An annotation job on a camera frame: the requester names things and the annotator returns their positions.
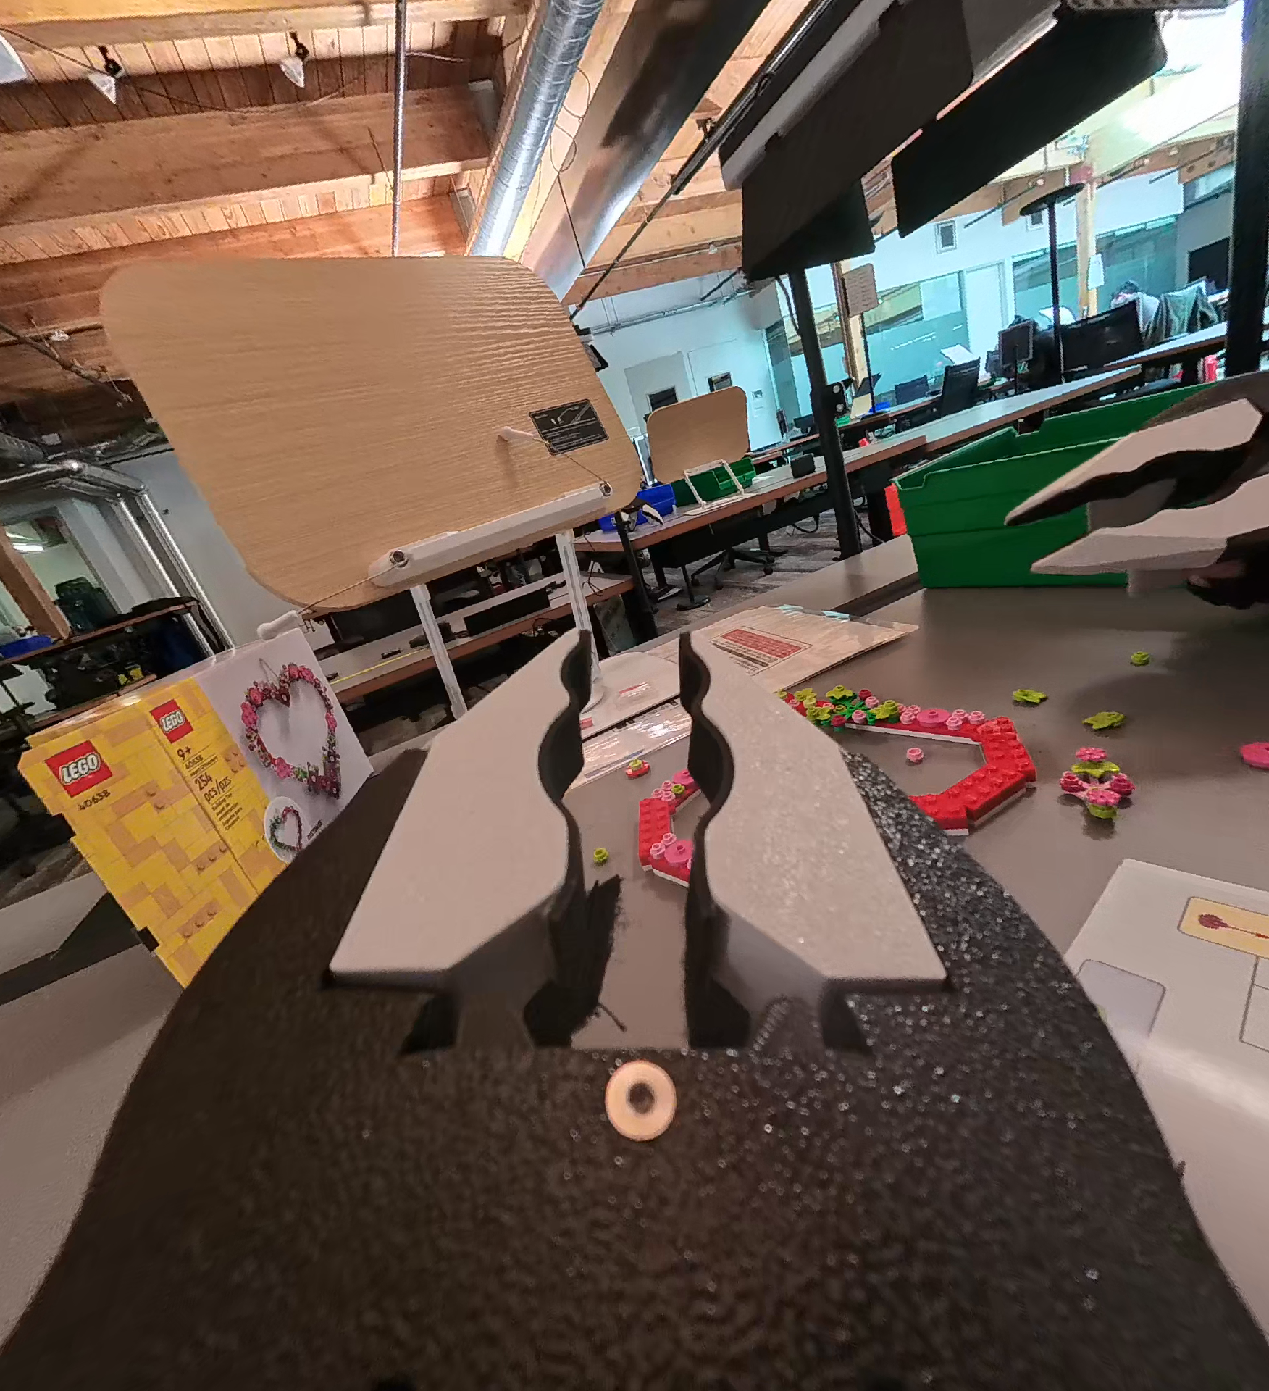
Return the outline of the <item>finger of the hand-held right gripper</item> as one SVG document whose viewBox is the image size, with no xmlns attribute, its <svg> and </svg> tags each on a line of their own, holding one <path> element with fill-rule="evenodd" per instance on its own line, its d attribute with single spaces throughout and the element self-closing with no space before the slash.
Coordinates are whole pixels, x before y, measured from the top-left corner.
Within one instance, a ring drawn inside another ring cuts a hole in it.
<svg viewBox="0 0 1269 1391">
<path fill-rule="evenodd" d="M 1219 500 L 1096 527 L 1033 561 L 1031 571 L 1065 579 L 1119 574 L 1128 578 L 1131 592 L 1146 592 L 1236 562 L 1249 581 L 1269 572 L 1269 472 Z"/>
<path fill-rule="evenodd" d="M 1269 466 L 1269 410 L 1241 397 L 1136 430 L 1007 514 L 1038 523 L 1097 504 L 1190 507 L 1231 494 Z"/>
</svg>

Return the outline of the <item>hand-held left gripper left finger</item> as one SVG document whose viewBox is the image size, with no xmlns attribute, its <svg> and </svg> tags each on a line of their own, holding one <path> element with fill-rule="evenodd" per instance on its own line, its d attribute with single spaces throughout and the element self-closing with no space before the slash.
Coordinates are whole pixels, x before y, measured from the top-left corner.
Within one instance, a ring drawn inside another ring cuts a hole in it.
<svg viewBox="0 0 1269 1391">
<path fill-rule="evenodd" d="M 595 646 L 573 630 L 431 743 L 331 958 L 424 1000 L 409 1049 L 567 1047 L 597 1014 L 621 910 L 564 797 Z"/>
</svg>

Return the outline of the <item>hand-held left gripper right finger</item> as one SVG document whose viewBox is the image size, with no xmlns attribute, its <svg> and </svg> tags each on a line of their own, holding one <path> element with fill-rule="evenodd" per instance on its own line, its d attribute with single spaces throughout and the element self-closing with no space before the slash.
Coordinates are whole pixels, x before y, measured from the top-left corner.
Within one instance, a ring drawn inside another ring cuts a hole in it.
<svg viewBox="0 0 1269 1391">
<path fill-rule="evenodd" d="M 679 642 L 689 771 L 709 801 L 686 907 L 689 1043 L 745 1046 L 777 1001 L 850 1043 L 850 1000 L 931 997 L 945 963 L 832 739 L 703 633 Z"/>
</svg>

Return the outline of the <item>red lego heart frame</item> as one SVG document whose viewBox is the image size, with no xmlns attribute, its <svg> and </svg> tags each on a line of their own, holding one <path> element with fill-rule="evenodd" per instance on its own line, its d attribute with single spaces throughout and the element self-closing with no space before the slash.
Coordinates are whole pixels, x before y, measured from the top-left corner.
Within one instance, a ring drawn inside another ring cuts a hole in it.
<svg viewBox="0 0 1269 1391">
<path fill-rule="evenodd" d="M 916 795 L 910 803 L 938 829 L 952 836 L 970 836 L 977 826 L 1038 782 L 1038 768 L 1009 717 L 989 717 L 983 710 L 951 710 L 880 700 L 868 690 L 838 685 L 825 695 L 812 688 L 781 690 L 783 704 L 810 724 L 839 733 L 899 734 L 909 748 L 926 742 L 970 746 L 980 750 L 981 765 L 939 792 Z M 713 845 L 712 819 L 696 833 L 681 834 L 679 810 L 700 790 L 696 775 L 683 771 L 666 781 L 639 804 L 639 866 L 667 881 L 690 887 L 695 871 L 705 868 L 713 890 L 731 887 L 731 874 L 741 865 L 722 856 Z M 851 784 L 836 790 L 832 816 L 823 816 L 794 837 L 765 850 L 765 871 L 777 868 L 794 882 L 808 882 L 815 874 L 835 882 L 848 882 L 852 871 L 851 840 L 873 837 L 870 813 L 851 808 Z"/>
</svg>

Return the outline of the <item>pink branch piece with flowers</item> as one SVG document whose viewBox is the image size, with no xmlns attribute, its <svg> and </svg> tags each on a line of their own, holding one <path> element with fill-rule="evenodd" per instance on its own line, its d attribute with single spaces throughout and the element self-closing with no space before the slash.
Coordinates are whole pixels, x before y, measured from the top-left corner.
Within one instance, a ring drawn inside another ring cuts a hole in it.
<svg viewBox="0 0 1269 1391">
<path fill-rule="evenodd" d="M 1116 823 L 1120 811 L 1132 804 L 1136 784 L 1122 766 L 1096 745 L 1080 746 L 1071 766 L 1061 774 L 1061 795 L 1081 805 L 1103 823 Z"/>
</svg>

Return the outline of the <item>yellow lego box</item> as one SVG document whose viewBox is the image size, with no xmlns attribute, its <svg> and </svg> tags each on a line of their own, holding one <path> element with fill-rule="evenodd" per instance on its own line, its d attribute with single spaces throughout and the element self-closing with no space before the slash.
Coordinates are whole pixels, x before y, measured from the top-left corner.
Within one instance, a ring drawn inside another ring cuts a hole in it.
<svg viewBox="0 0 1269 1391">
<path fill-rule="evenodd" d="M 299 627 L 54 723 L 18 769 L 182 987 L 373 774 Z"/>
</svg>

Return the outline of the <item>lego instruction booklet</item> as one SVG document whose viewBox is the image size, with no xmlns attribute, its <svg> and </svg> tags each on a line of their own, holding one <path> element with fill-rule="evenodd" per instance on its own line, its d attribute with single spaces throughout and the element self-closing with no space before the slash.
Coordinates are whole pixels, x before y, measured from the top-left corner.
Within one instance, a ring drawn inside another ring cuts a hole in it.
<svg viewBox="0 0 1269 1391">
<path fill-rule="evenodd" d="M 1269 891 L 1126 859 L 1065 961 L 1269 1339 Z"/>
</svg>

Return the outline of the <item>green plastic bin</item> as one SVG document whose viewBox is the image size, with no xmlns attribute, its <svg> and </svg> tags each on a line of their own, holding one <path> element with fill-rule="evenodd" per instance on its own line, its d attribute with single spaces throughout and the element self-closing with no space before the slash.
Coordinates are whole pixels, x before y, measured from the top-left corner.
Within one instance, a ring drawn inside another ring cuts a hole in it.
<svg viewBox="0 0 1269 1391">
<path fill-rule="evenodd" d="M 1123 572 L 1032 571 L 1036 561 L 1087 536 L 1084 507 L 1018 527 L 1007 526 L 1009 513 L 1160 413 L 1212 390 L 1135 391 L 1048 417 L 1031 432 L 1007 426 L 905 472 L 894 487 L 922 587 L 1123 587 Z"/>
</svg>

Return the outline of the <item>long office desk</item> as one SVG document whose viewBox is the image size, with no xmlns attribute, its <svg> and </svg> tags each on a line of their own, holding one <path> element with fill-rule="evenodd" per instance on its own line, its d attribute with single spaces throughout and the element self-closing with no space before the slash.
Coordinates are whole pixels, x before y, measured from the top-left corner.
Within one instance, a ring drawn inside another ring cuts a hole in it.
<svg viewBox="0 0 1269 1391">
<path fill-rule="evenodd" d="M 852 478 L 863 471 L 868 471 L 871 478 L 883 478 L 880 487 L 886 487 L 890 484 L 890 466 L 894 462 L 936 458 L 964 443 L 987 437 L 1016 421 L 1045 416 L 1070 403 L 1112 394 L 1119 385 L 1139 378 L 1142 371 L 1144 368 L 1136 364 L 1113 366 L 1058 387 L 1012 395 L 991 404 L 974 406 L 941 421 L 932 421 L 899 433 L 892 439 L 851 449 L 845 453 L 848 477 Z M 794 475 L 790 465 L 773 468 L 755 481 L 748 494 L 679 508 L 661 526 L 638 527 L 631 540 L 637 549 L 650 549 L 695 530 L 731 521 L 742 514 L 751 517 L 770 516 L 773 503 L 826 485 L 828 477 L 828 469 L 823 465 L 803 477 Z"/>
</svg>

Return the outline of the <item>laminated printed paper sheet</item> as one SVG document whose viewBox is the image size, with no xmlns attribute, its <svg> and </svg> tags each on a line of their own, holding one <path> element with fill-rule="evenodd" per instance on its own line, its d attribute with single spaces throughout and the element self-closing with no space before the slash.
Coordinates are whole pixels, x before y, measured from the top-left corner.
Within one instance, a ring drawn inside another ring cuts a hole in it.
<svg viewBox="0 0 1269 1391">
<path fill-rule="evenodd" d="M 713 621 L 686 637 L 705 637 L 761 688 L 806 687 L 815 677 L 915 633 L 916 624 L 876 623 L 844 613 L 760 606 Z M 580 721 L 584 765 L 577 782 L 592 782 L 689 736 L 681 703 L 680 636 L 602 661 L 602 691 Z"/>
</svg>

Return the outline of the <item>black pole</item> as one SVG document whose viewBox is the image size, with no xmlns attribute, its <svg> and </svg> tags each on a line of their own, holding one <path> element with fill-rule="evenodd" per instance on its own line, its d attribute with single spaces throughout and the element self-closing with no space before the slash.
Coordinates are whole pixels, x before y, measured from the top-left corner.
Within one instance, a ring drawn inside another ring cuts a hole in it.
<svg viewBox="0 0 1269 1391">
<path fill-rule="evenodd" d="M 1225 374 L 1262 359 L 1269 268 L 1269 1 L 1245 1 L 1235 130 L 1235 190 Z"/>
<path fill-rule="evenodd" d="M 851 488 L 836 414 L 834 407 L 834 393 L 831 390 L 822 343 L 818 333 L 818 320 L 812 288 L 805 268 L 792 269 L 787 275 L 793 317 L 797 324 L 805 358 L 806 372 L 810 382 L 812 404 L 818 426 L 819 443 L 828 491 L 834 504 L 834 513 L 838 532 L 839 558 L 848 561 L 864 550 L 864 539 L 860 527 L 860 517 Z"/>
</svg>

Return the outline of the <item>black overhead panel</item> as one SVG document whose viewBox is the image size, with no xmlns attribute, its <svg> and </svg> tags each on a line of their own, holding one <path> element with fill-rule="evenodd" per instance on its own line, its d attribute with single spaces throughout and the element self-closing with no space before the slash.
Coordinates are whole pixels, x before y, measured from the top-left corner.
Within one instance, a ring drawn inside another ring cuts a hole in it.
<svg viewBox="0 0 1269 1391">
<path fill-rule="evenodd" d="M 1000 180 L 1167 62 L 1171 3 L 822 3 L 719 149 L 751 279 L 874 248 L 887 165 L 902 235 Z"/>
</svg>

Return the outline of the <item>wooden book stand white base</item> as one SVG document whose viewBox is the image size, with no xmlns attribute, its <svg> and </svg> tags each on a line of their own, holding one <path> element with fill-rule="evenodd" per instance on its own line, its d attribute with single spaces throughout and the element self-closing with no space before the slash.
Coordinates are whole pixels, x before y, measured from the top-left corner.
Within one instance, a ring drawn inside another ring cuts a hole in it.
<svg viewBox="0 0 1269 1391">
<path fill-rule="evenodd" d="M 748 394 L 726 387 L 663 406 L 647 419 L 654 477 L 681 508 L 742 495 L 739 468 L 751 453 Z"/>
<path fill-rule="evenodd" d="M 642 464 L 567 310 L 505 256 L 157 259 L 102 322 L 263 588 L 306 619 L 576 530 Z"/>
</svg>

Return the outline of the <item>silver ceiling duct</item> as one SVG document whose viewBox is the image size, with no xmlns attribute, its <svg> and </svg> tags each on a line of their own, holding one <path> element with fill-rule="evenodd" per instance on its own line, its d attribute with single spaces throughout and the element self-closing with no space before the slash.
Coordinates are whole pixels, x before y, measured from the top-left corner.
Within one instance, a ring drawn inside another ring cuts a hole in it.
<svg viewBox="0 0 1269 1391">
<path fill-rule="evenodd" d="M 508 252 L 603 9 L 603 1 L 535 4 L 471 219 L 469 255 L 499 258 Z"/>
</svg>

